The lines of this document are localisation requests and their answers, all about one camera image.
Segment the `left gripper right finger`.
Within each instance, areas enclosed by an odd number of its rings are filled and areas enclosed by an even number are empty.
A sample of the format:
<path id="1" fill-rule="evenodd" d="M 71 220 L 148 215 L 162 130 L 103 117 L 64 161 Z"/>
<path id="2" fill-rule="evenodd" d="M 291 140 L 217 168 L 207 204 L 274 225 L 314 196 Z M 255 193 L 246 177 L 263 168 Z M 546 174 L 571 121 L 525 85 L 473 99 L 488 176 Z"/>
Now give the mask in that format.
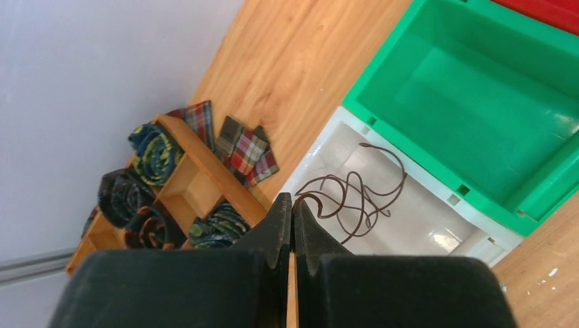
<path id="1" fill-rule="evenodd" d="M 292 209 L 299 327 L 515 327 L 499 281 L 461 256 L 349 252 L 304 200 Z"/>

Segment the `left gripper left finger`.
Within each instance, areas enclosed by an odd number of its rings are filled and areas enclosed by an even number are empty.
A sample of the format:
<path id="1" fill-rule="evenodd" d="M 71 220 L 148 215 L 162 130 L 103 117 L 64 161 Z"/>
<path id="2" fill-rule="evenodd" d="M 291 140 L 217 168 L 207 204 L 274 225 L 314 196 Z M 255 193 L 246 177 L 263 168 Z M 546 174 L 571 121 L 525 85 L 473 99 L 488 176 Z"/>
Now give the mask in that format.
<path id="1" fill-rule="evenodd" d="M 107 250 L 85 259 L 50 327 L 284 327 L 292 199 L 229 248 Z"/>

